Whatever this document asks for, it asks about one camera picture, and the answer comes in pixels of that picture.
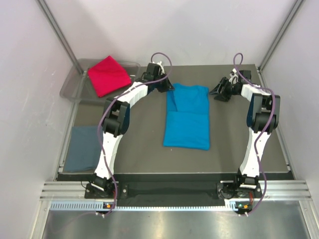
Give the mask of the bright blue t-shirt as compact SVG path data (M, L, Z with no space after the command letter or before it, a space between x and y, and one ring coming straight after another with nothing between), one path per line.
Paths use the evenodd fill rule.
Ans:
M166 122L163 145L210 149L209 89L175 83L166 95Z

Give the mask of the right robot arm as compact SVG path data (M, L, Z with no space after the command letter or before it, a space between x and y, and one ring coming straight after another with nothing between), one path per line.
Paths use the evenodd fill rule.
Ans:
M246 119L249 139L245 157L234 182L219 184L219 197L231 199L258 193L260 162L266 143L279 124L281 98L253 84L251 71L237 71L235 68L230 72L230 78L223 77L209 94L222 102L228 102L232 96L238 95L250 103Z

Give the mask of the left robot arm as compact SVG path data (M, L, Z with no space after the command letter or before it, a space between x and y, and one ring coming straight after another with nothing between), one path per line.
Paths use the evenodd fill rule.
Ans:
M104 113L98 125L101 155L93 181L90 182L93 192L103 198L116 194L114 162L119 143L130 125L131 108L155 89L160 93L174 90L161 61L149 63L142 76L127 90L105 102Z

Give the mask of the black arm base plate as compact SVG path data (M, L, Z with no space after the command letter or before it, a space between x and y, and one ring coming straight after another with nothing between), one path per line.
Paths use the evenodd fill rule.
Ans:
M119 182L117 193L114 185L108 184L106 190L100 190L88 183L84 198L86 199L130 199L137 196L206 196L209 199L253 198L262 196L260 186L256 189L236 189L233 182L218 181L167 181L167 182Z

